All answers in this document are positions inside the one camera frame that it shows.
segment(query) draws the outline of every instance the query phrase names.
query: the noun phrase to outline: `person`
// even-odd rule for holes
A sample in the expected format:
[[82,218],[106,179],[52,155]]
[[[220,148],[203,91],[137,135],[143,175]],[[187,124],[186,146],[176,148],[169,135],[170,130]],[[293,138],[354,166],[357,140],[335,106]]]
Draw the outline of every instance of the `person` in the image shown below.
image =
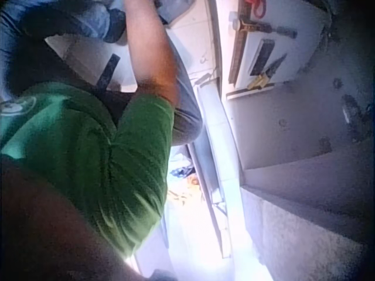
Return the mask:
[[[130,256],[163,213],[171,145],[194,140],[202,118],[154,2],[124,0],[124,4],[126,14],[88,0],[4,2],[0,145],[2,159],[10,157],[12,162],[7,173],[29,169],[48,182],[45,188],[33,185],[35,198],[24,195],[27,188],[11,193],[12,197],[3,194],[2,210],[11,200],[12,208],[34,212],[43,198],[44,212],[32,223],[41,225],[38,220],[44,215],[46,220],[56,215],[56,220],[45,223],[54,226],[50,231],[55,233],[49,234],[59,237],[69,230],[74,236],[78,223],[64,224],[56,214],[63,213],[58,206],[65,198],[117,253]],[[44,41],[71,33],[114,42],[125,21],[138,83],[132,95],[97,91]],[[9,185],[14,184],[4,177],[2,189],[12,190]],[[30,210],[24,202],[32,206]],[[3,214],[10,220],[7,227],[31,223],[9,211]]]

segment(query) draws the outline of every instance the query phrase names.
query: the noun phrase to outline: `jeans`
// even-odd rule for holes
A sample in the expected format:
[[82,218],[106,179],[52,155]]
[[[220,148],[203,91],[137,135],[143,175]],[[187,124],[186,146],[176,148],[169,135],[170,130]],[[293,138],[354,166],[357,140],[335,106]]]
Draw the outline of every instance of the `jeans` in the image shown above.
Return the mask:
[[[63,34],[105,40],[109,32],[116,33],[114,28],[125,26],[125,15],[113,18],[112,11],[93,0],[6,0],[0,13],[1,98],[18,97],[37,83],[61,82],[95,95],[117,122],[133,94],[95,88],[80,78],[44,40]],[[199,135],[202,117],[188,73],[171,41],[170,44],[178,67],[179,90],[173,145],[183,145]]]

